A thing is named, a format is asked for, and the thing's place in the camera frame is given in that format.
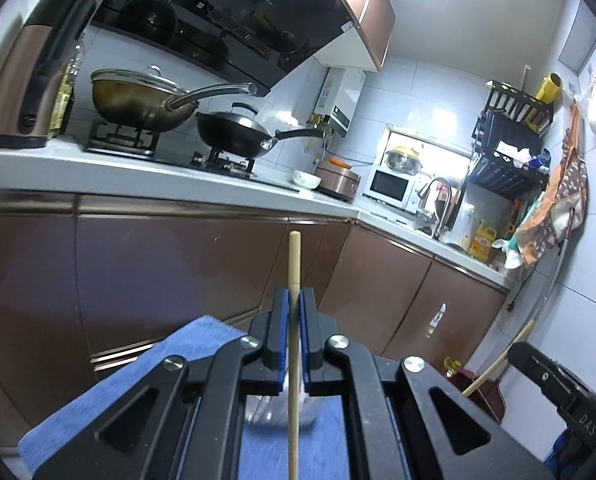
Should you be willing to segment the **cooking oil bottle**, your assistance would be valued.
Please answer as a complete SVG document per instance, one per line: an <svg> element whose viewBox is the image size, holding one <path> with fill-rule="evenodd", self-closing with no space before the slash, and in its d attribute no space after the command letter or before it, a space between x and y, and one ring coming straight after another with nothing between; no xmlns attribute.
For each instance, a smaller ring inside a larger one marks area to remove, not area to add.
<svg viewBox="0 0 596 480"><path fill-rule="evenodd" d="M68 125L74 104L75 81L85 54L83 39L84 36L81 36L80 40L77 41L70 61L63 73L57 98L51 113L47 137L48 140L54 139L56 136L60 136L60 134L66 132L66 125Z"/></svg>

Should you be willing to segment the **bamboo chopstick four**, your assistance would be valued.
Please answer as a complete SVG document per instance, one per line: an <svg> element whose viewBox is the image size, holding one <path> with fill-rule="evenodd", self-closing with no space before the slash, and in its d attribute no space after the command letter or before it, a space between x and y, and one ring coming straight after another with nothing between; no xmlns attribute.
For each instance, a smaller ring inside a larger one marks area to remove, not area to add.
<svg viewBox="0 0 596 480"><path fill-rule="evenodd" d="M299 296L301 274L301 233L289 233L289 393L288 393L288 479L299 479L300 336Z"/></svg>

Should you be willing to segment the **brown lower cabinets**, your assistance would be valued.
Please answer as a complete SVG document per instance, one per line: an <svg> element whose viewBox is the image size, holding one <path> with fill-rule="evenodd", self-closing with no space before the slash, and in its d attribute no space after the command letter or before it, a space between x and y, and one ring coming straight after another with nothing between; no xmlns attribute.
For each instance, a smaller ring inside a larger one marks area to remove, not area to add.
<svg viewBox="0 0 596 480"><path fill-rule="evenodd" d="M366 220L0 192L0 446L201 315L246 328L301 281L379 356L467 361L506 285Z"/></svg>

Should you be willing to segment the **blue towel mat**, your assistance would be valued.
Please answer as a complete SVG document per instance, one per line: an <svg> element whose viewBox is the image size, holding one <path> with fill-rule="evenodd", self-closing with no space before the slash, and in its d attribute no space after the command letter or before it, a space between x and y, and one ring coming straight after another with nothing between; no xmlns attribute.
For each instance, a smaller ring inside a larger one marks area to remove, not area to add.
<svg viewBox="0 0 596 480"><path fill-rule="evenodd" d="M325 408L312 428L245 435L251 396L288 403L288 331L282 306L247 334L199 318L45 419L20 454L37 479L409 478L386 397L400 365L311 308L300 311L301 376Z"/></svg>

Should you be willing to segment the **white water heater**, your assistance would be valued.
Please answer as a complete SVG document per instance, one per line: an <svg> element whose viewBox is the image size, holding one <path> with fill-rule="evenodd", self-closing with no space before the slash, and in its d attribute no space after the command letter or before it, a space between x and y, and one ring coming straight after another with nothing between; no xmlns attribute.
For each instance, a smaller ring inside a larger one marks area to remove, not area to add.
<svg viewBox="0 0 596 480"><path fill-rule="evenodd" d="M313 113L341 138L347 135L366 75L358 68L330 67Z"/></svg>

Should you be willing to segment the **black wall dish rack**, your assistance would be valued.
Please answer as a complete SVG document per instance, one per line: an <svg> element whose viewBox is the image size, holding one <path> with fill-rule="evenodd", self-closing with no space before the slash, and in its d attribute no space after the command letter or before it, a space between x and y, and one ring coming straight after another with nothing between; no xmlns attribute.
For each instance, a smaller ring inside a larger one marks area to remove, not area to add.
<svg viewBox="0 0 596 480"><path fill-rule="evenodd" d="M548 183L540 161L543 136L553 123L553 107L505 82L489 80L484 108L472 133L466 181L514 200Z"/></svg>

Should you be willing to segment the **copper upper cabinets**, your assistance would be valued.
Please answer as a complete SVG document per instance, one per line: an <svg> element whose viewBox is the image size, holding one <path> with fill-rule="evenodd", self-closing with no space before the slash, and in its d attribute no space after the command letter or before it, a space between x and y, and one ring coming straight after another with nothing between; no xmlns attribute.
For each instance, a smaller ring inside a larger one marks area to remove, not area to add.
<svg viewBox="0 0 596 480"><path fill-rule="evenodd" d="M395 12L390 0L341 0L350 15L343 33L315 53L322 66L378 72L387 56Z"/></svg>

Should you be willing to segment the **brown rice cooker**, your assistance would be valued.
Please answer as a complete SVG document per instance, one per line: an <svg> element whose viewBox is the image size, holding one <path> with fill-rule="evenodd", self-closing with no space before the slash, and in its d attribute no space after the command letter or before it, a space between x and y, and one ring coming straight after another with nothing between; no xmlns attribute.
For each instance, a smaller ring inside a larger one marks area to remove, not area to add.
<svg viewBox="0 0 596 480"><path fill-rule="evenodd" d="M361 176L351 168L333 164L329 159L322 160L314 170L321 179L316 191L327 196L352 202L361 183Z"/></svg>

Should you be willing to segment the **yellow roll of wrap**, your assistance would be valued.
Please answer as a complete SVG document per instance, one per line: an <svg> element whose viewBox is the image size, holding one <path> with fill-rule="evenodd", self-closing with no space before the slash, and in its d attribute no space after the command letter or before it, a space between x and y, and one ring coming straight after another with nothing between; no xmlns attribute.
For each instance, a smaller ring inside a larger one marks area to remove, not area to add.
<svg viewBox="0 0 596 480"><path fill-rule="evenodd" d="M560 75L549 73L543 79L541 87L534 97L545 104L553 104L562 93L563 81Z"/></svg>

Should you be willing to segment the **white microwave oven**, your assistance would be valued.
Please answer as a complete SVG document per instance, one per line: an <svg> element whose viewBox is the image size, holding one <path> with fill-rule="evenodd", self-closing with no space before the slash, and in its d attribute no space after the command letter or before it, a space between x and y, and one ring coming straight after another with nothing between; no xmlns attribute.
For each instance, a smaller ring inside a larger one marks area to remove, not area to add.
<svg viewBox="0 0 596 480"><path fill-rule="evenodd" d="M415 214L420 198L421 180L412 174L393 171L385 166L373 166L368 175L363 195Z"/></svg>

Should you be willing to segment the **steel bowls on microwave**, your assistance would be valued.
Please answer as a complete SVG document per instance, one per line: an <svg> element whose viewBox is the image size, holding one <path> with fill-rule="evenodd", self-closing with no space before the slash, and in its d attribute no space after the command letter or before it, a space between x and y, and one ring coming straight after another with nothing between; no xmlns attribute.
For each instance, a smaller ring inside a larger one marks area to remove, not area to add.
<svg viewBox="0 0 596 480"><path fill-rule="evenodd" d="M421 169L419 153L404 146L386 151L385 164L391 170L402 174L418 174Z"/></svg>

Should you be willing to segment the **dark red dustpan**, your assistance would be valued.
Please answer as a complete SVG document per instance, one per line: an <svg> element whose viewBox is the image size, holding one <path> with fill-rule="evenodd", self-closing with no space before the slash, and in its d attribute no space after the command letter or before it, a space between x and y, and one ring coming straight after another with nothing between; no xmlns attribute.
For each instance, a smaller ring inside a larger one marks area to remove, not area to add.
<svg viewBox="0 0 596 480"><path fill-rule="evenodd" d="M470 370L459 370L451 378L450 382L461 391L467 389L476 379L476 375ZM496 380L487 379L468 399L474 402L478 408L486 412L499 425L502 424L506 412L506 404L502 396L500 385Z"/></svg>

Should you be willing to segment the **chrome kitchen faucet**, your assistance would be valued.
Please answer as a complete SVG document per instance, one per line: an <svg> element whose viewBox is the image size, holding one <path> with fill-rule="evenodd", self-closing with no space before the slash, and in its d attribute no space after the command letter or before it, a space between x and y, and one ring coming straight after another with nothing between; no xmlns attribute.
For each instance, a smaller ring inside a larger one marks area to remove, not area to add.
<svg viewBox="0 0 596 480"><path fill-rule="evenodd" d="M434 177L428 183L426 183L423 188L417 192L417 196L423 202L427 200L428 195L432 189L432 187L438 183L440 185L437 202L440 204L440 214L438 217L438 221L435 222L435 227L431 232L431 237L434 240L438 240L440 237L440 232L443 229L445 218L447 218L449 208L452 204L453 200L453 188L450 181L445 177Z"/></svg>

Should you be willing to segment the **white bowl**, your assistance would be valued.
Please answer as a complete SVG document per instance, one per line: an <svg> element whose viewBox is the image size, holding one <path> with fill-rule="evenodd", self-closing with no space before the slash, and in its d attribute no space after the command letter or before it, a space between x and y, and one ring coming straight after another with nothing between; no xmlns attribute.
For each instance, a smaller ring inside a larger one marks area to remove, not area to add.
<svg viewBox="0 0 596 480"><path fill-rule="evenodd" d="M295 185L298 185L299 188L304 188L305 190L315 190L318 188L322 182L322 178L317 176L316 174L310 174L309 172L295 170L292 173L292 181Z"/></svg>

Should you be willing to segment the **black gas stove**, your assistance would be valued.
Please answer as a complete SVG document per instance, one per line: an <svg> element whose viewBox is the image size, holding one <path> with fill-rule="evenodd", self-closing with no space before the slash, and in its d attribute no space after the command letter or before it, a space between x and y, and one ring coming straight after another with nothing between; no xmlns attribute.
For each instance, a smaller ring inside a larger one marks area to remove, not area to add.
<svg viewBox="0 0 596 480"><path fill-rule="evenodd" d="M255 159L217 151L204 144L199 136L176 131L156 133L95 119L83 148L93 153L147 160L299 191L291 171L265 168Z"/></svg>

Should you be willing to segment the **orange patterned hanging apron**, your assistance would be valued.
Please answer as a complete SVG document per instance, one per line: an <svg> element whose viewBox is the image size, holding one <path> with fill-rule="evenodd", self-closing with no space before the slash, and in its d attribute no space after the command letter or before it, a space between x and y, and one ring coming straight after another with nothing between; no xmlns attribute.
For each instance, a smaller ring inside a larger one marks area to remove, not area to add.
<svg viewBox="0 0 596 480"><path fill-rule="evenodd" d="M562 159L514 235L522 266L534 266L564 240L568 230L578 228L586 215L588 172L580 154L581 118L576 104L570 111Z"/></svg>

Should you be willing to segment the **black range hood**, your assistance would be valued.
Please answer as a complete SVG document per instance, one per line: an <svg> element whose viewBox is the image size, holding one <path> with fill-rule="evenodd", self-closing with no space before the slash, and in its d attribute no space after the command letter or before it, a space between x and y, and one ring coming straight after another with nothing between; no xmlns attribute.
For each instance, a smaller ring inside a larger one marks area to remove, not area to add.
<svg viewBox="0 0 596 480"><path fill-rule="evenodd" d="M352 24L341 0L104 0L94 22L261 96Z"/></svg>

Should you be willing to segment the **copper black thermos kettle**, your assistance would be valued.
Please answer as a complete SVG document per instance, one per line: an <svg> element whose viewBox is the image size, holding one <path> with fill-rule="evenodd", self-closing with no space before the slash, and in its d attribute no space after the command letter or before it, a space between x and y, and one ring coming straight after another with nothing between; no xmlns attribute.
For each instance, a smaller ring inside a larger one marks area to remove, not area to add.
<svg viewBox="0 0 596 480"><path fill-rule="evenodd" d="M97 0L40 0L0 71L0 148L42 148L66 66Z"/></svg>

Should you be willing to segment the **bronze wok with glass lid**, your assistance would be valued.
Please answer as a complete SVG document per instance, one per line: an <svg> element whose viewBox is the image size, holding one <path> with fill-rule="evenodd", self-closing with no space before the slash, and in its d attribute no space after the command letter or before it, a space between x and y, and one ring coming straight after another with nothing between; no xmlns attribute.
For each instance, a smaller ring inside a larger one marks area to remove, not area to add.
<svg viewBox="0 0 596 480"><path fill-rule="evenodd" d="M258 92L253 82L185 90L160 75L121 68L94 70L90 81L92 104L105 122L151 132L170 131L182 125L203 99Z"/></svg>

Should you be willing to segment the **black wok with lid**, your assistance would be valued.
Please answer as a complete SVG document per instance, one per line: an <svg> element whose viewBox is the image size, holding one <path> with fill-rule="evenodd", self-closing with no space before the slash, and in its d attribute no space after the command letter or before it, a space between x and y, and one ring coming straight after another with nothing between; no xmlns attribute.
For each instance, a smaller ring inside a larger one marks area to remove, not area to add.
<svg viewBox="0 0 596 480"><path fill-rule="evenodd" d="M319 128L276 130L274 134L270 134L269 130L255 120L258 114L255 107L243 102L234 102L233 107L249 110L253 116L235 112L196 113L199 136L212 150L255 159L272 151L281 141L322 139L325 136L325 132Z"/></svg>

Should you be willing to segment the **yellow oil jug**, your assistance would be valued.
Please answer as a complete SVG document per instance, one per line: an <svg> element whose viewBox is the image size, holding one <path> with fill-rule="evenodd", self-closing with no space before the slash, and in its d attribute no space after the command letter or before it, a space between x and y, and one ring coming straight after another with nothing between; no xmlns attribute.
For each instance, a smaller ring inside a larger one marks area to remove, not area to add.
<svg viewBox="0 0 596 480"><path fill-rule="evenodd" d="M480 222L469 244L467 254L482 263L489 263L492 258L496 235L498 235L498 232L493 226L490 226L487 222Z"/></svg>

